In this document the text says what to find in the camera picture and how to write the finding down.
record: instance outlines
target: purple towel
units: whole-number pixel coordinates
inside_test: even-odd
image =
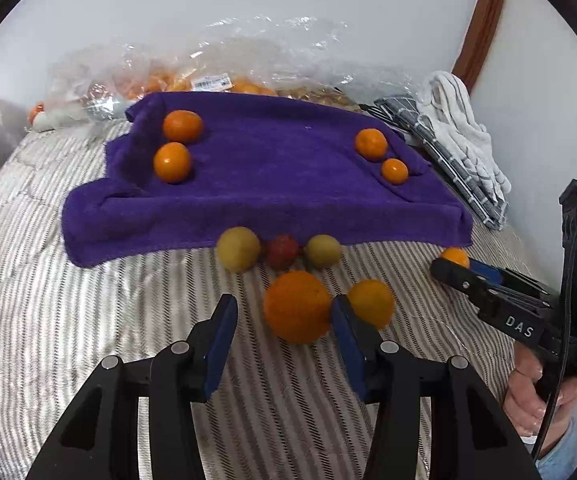
[[[173,110],[193,110],[204,136],[188,148],[192,177],[177,185],[153,173]],[[62,228],[71,261],[92,267],[113,258],[215,245],[243,225],[262,239],[289,233],[304,244],[330,234],[342,244],[417,240],[471,243],[472,217],[460,200],[381,121],[337,108],[272,96],[210,92],[148,95],[126,111],[129,134],[106,146],[106,177],[73,189]],[[363,128],[381,130],[387,156],[410,178],[392,186],[381,163],[354,148]]]

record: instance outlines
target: bed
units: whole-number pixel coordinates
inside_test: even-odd
[[[67,194],[104,175],[104,145],[129,130],[107,121],[30,133],[0,173],[0,476],[23,479],[59,416],[106,355],[125,362],[155,355],[207,319],[222,293],[239,323],[219,389],[194,420],[206,478],[360,478],[376,406],[359,402],[334,336],[308,346],[275,338],[262,316],[265,264],[240,275],[213,249],[160,251],[84,269],[66,256],[60,228]],[[469,254],[531,274],[512,229],[475,219]],[[371,242],[344,249],[343,262],[317,272],[331,294],[363,278],[388,282],[398,307],[383,330],[415,355],[462,354],[501,399],[512,344],[480,322],[465,296],[435,282],[428,266],[441,248]],[[150,479],[145,403],[139,462]],[[421,406],[417,478],[428,477],[430,403]]]

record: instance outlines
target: black cable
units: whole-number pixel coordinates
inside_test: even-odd
[[[557,398],[559,397],[559,390],[561,389],[561,383],[564,379],[564,374],[566,372],[566,364],[568,362],[568,352],[569,346],[571,344],[571,295],[572,295],[572,279],[573,279],[573,269],[575,268],[575,255],[577,253],[577,227],[575,228],[575,234],[573,235],[571,244],[571,256],[569,259],[569,266],[566,273],[566,289],[564,291],[564,301],[563,301],[563,321],[561,330],[561,345],[559,348],[559,375],[557,379],[557,385],[555,390],[551,393],[548,398],[548,405],[546,406],[546,413],[543,416],[542,425],[539,427],[539,432],[537,433],[537,440],[533,446],[533,451],[531,456],[534,460],[539,458],[539,453],[542,450],[543,441],[546,439],[546,433],[553,420],[553,415],[555,414]]]

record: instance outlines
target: denim sleeve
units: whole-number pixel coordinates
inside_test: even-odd
[[[535,465],[542,480],[567,480],[575,468],[575,424],[571,420],[564,436],[553,447],[548,455],[538,460]]]

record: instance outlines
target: white wall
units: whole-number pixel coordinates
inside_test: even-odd
[[[221,18],[316,16],[347,22],[350,55],[424,75],[450,70],[476,0],[22,0],[0,26],[0,98],[30,107],[64,53],[123,40],[184,44]]]
[[[558,198],[577,178],[577,36],[547,0],[506,0],[472,97],[513,185],[510,221],[558,286]]]

